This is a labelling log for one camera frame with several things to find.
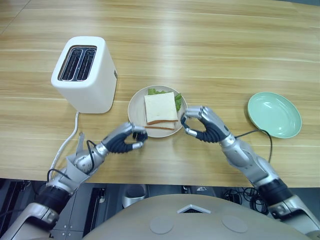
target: white toaster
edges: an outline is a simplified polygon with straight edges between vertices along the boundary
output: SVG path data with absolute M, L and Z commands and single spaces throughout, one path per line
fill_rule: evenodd
M 76 36 L 65 45 L 51 76 L 51 84 L 80 113 L 110 110 L 118 74 L 106 41 Z

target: wooden table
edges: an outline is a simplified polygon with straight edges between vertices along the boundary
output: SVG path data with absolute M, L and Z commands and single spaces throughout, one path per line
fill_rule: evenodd
M 51 86 L 52 71 L 68 39 L 100 36 L 119 78 L 109 112 L 80 114 L 86 138 L 98 142 L 127 121 L 129 100 L 149 85 L 211 107 L 235 135 L 254 128 L 249 98 L 276 92 L 296 105 L 303 126 L 273 139 L 271 164 L 290 187 L 320 187 L 319 9 L 272 0 L 0 0 L 0 177 L 46 179 L 76 113 Z M 243 139 L 268 157 L 265 135 Z M 109 155 L 90 181 L 248 185 L 218 144 L 182 130 Z

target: light green plate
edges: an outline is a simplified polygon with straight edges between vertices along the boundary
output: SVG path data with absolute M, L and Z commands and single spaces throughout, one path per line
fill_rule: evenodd
M 253 95 L 248 102 L 248 113 L 254 125 L 276 138 L 292 138 L 301 130 L 302 120 L 295 105 L 273 92 Z

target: white bread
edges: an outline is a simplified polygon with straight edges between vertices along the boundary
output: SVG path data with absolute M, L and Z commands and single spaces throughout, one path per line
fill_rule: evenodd
M 175 130 L 174 122 L 160 122 L 152 125 L 144 126 L 146 129 L 164 129 L 164 130 Z
M 147 125 L 178 121 L 173 92 L 145 95 L 144 102 Z

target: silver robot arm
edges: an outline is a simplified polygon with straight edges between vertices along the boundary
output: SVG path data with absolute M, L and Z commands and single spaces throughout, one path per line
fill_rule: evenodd
M 188 118 L 196 118 L 206 128 L 200 132 L 190 129 Z M 257 155 L 250 145 L 235 138 L 223 121 L 208 107 L 195 106 L 186 110 L 181 123 L 188 135 L 201 141 L 219 143 L 229 164 L 240 170 L 268 204 L 274 218 L 291 225 L 307 236 L 320 234 L 320 222 L 301 201 L 291 193 L 272 166 Z
M 126 144 L 125 139 L 133 134 L 136 143 Z M 126 153 L 141 148 L 148 138 L 144 127 L 126 122 L 111 132 L 99 144 L 88 140 L 88 149 L 83 149 L 84 134 L 79 137 L 76 153 L 68 156 L 67 166 L 49 179 L 45 189 L 30 203 L 1 240 L 30 240 L 48 238 L 59 214 L 65 208 L 78 187 L 97 172 L 109 153 Z

